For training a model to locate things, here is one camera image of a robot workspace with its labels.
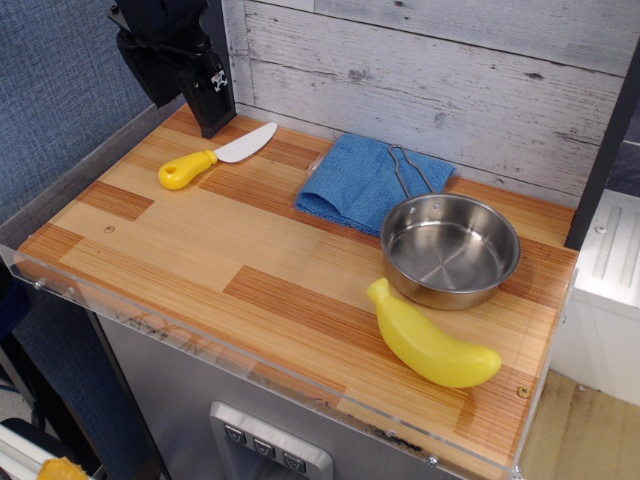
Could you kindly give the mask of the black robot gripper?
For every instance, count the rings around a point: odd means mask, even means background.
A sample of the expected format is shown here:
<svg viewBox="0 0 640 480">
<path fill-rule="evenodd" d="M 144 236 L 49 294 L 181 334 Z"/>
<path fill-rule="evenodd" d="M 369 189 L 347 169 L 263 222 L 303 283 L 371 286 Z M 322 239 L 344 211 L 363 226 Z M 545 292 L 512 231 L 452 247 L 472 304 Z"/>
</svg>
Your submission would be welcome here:
<svg viewBox="0 0 640 480">
<path fill-rule="evenodd" d="M 220 57 L 207 50 L 210 39 L 201 25 L 207 9 L 207 1 L 122 0 L 113 2 L 108 17 L 120 27 L 118 50 L 149 99 L 162 107 L 182 92 L 202 136 L 211 139 L 235 117 L 235 105 Z M 207 51 L 186 57 L 177 72 L 153 50 Z"/>
</svg>

